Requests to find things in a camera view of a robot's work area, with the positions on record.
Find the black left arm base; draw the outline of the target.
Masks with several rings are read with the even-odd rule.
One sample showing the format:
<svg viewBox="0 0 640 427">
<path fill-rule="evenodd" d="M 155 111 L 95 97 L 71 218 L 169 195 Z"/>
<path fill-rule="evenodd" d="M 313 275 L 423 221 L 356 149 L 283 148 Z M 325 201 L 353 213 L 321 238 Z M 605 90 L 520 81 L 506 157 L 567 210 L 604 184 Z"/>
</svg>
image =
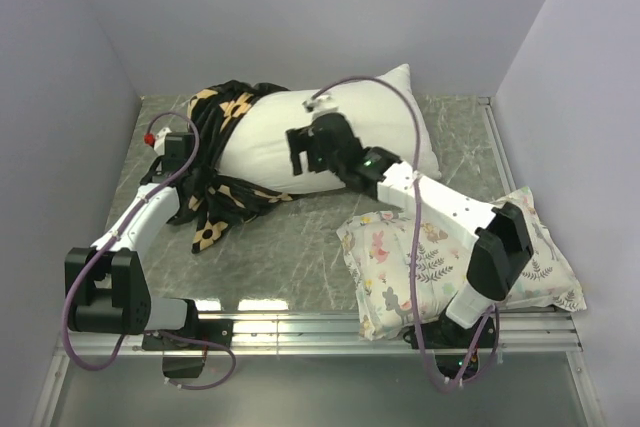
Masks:
<svg viewBox="0 0 640 427">
<path fill-rule="evenodd" d="M 219 385 L 228 380 L 237 366 L 231 350 L 233 321 L 229 319 L 196 320 L 191 326 L 176 331 L 154 331 L 143 335 L 141 350 L 162 354 L 162 372 L 169 381 L 199 380 L 214 353 L 228 356 L 230 367 Z"/>
</svg>

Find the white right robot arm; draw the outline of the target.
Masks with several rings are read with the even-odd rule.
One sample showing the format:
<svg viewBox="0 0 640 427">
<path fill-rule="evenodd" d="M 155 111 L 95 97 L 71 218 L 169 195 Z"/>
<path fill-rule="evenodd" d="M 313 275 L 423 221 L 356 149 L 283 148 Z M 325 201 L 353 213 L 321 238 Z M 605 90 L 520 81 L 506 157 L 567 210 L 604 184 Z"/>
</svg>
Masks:
<svg viewBox="0 0 640 427">
<path fill-rule="evenodd" d="M 365 147 L 340 113 L 316 116 L 289 129 L 286 139 L 294 175 L 329 171 L 347 188 L 424 216 L 451 234 L 470 253 L 466 280 L 440 323 L 444 341 L 460 347 L 472 339 L 475 323 L 506 299 L 534 249 L 522 210 L 477 201 L 434 181 L 382 147 Z"/>
</svg>

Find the black floral plush pillowcase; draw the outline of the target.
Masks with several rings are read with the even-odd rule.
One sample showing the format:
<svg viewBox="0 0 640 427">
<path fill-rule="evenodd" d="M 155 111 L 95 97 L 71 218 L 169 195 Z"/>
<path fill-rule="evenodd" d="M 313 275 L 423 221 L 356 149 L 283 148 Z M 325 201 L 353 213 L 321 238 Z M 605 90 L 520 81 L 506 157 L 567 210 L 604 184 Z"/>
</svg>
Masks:
<svg viewBox="0 0 640 427">
<path fill-rule="evenodd" d="M 189 100 L 187 116 L 197 127 L 200 146 L 196 160 L 178 182 L 180 209 L 170 223 L 196 223 L 192 253 L 214 245 L 229 228 L 264 216 L 276 205 L 297 198 L 222 175 L 218 169 L 231 134 L 249 110 L 258 100 L 285 90 L 272 83 L 251 85 L 231 80 L 205 88 Z"/>
</svg>

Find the white animal print pillow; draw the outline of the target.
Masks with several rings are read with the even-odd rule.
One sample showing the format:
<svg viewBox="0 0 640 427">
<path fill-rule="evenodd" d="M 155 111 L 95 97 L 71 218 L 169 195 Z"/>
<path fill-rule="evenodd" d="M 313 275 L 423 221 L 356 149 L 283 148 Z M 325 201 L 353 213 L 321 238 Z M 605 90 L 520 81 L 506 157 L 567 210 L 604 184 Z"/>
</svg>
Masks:
<svg viewBox="0 0 640 427">
<path fill-rule="evenodd" d="M 525 215 L 534 253 L 500 306 L 507 309 L 555 306 L 568 312 L 587 308 L 583 289 L 565 256 L 539 218 L 531 190 L 516 190 L 495 201 L 518 206 Z M 419 244 L 414 219 L 404 212 L 374 211 L 347 220 L 337 231 L 343 257 L 356 284 L 360 335 L 388 339 L 413 320 L 409 275 L 417 275 L 422 321 L 436 319 L 463 285 L 470 252 L 430 215 L 421 218 Z"/>
</svg>

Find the aluminium mounting rail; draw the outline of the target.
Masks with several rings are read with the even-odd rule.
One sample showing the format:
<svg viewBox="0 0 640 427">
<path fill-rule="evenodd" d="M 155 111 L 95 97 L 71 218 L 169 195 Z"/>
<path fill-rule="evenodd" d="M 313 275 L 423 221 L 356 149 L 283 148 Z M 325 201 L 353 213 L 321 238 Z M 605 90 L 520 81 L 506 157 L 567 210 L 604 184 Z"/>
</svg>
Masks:
<svg viewBox="0 0 640 427">
<path fill-rule="evenodd" d="M 359 336 L 354 312 L 284 311 L 205 313 L 204 324 L 231 325 L 231 350 L 238 356 L 405 355 L 414 350 L 402 338 L 368 341 Z M 580 352 L 582 343 L 567 313 L 505 312 L 500 315 L 501 353 Z"/>
</svg>

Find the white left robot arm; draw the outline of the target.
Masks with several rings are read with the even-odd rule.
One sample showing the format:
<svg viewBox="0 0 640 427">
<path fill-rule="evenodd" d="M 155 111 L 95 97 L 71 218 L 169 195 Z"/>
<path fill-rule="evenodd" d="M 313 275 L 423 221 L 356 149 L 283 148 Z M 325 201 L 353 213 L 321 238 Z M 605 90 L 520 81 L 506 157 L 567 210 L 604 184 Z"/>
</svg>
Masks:
<svg viewBox="0 0 640 427">
<path fill-rule="evenodd" d="M 178 214 L 178 184 L 198 147 L 192 132 L 167 134 L 164 153 L 152 163 L 115 224 L 91 246 L 69 251 L 64 262 L 68 329 L 116 335 L 166 330 L 179 349 L 199 342 L 202 326 L 190 317 L 194 304 L 153 297 L 142 268 L 160 230 Z"/>
</svg>

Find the aluminium side rail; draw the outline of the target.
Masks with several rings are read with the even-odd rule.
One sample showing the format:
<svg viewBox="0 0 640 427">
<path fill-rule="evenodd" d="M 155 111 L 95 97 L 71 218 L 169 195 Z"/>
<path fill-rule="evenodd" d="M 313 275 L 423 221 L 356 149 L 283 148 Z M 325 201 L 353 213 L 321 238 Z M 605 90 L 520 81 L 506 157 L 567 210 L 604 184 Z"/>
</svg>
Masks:
<svg viewBox="0 0 640 427">
<path fill-rule="evenodd" d="M 485 124 L 485 129 L 489 137 L 489 143 L 496 161 L 501 185 L 506 194 L 517 189 L 514 177 L 509 166 L 504 145 L 501 140 L 498 125 L 492 109 L 492 97 L 478 97 L 477 104 Z"/>
</svg>

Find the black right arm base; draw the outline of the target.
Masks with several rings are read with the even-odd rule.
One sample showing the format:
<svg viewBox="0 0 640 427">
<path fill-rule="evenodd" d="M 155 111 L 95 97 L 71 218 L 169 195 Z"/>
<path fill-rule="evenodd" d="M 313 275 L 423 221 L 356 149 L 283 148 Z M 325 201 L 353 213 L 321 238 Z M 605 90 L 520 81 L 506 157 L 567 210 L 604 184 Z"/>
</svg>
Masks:
<svg viewBox="0 0 640 427">
<path fill-rule="evenodd" d="M 436 352 L 436 366 L 443 376 L 454 378 L 458 373 L 478 328 L 479 337 L 462 376 L 463 381 L 473 379 L 482 371 L 480 349 L 491 348 L 492 353 L 496 353 L 499 325 L 489 316 L 486 320 L 478 320 L 472 328 L 463 329 L 446 315 L 442 315 L 437 321 L 421 325 L 424 346 L 427 350 Z"/>
</svg>

